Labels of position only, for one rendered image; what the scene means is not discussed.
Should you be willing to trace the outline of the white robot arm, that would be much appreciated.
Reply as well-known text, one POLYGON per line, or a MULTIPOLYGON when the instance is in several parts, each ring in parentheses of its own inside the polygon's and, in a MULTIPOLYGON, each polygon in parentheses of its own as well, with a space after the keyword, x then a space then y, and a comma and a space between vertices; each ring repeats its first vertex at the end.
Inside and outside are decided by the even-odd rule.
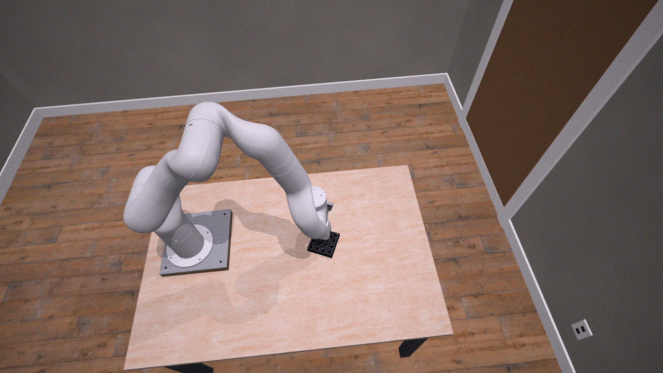
POLYGON ((312 239, 324 237, 328 211, 334 203, 327 202, 322 188, 312 186, 279 132, 265 124, 241 120, 214 102, 194 106, 178 150, 169 151, 156 166, 144 167, 137 174, 124 209, 126 227, 143 234, 155 232, 167 244, 169 261, 178 267, 189 268, 204 261, 213 248, 212 233, 184 214, 180 193, 190 181, 204 182, 213 175, 224 137, 257 159, 284 189, 300 231, 312 239))

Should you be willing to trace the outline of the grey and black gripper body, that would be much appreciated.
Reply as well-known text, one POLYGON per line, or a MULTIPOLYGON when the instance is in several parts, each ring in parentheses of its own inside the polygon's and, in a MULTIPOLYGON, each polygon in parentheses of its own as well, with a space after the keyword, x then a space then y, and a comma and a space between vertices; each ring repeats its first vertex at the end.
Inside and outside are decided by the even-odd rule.
POLYGON ((331 225, 330 225, 330 221, 328 220, 327 223, 326 223, 326 231, 325 231, 325 235, 324 235, 324 237, 322 237, 322 238, 320 238, 320 239, 329 239, 330 231, 331 231, 331 230, 332 230, 332 228, 331 228, 331 225))

